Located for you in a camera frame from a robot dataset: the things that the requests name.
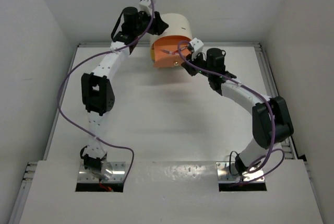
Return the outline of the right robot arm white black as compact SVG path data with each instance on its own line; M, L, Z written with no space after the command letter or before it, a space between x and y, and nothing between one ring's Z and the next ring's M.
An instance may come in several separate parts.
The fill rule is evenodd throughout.
M292 136L294 128L285 99L262 95L242 84L237 76L227 71L225 55L226 52L218 48L210 48L205 54L191 52L181 57L182 67L191 76L206 76L212 90L251 115L253 138L228 165L230 175L241 176L244 172L260 170L273 152L282 152L277 144Z

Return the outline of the cream three-drawer storage cabinet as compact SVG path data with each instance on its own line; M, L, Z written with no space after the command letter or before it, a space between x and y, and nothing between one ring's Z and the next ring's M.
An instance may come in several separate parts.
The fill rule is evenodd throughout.
M169 55L161 49L175 51L180 41L190 41L193 38L189 20L175 13L163 14L161 18L169 27L160 36L150 36L150 55L154 68L179 67L183 63L179 54Z

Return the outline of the red pen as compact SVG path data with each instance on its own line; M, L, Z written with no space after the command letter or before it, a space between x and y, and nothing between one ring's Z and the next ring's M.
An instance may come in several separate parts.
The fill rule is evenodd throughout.
M169 51L169 50L161 49L161 52L166 53L166 54L169 54L169 55L175 55L175 54L177 54L179 51L182 52L182 51L184 51L185 49L187 49L186 46L180 48L180 50L175 50L175 51Z

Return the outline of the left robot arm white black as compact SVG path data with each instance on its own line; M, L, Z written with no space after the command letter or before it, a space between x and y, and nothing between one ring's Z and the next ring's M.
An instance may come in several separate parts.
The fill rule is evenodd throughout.
M113 108L115 95L111 81L121 63L130 56L137 45L130 43L142 34L161 35L169 25L157 11L138 11L135 7L126 7L121 12L111 32L111 53L90 73L81 77L82 102L88 112L89 140L80 151L85 168L101 171L107 158L107 151L97 140L104 131L104 120Z

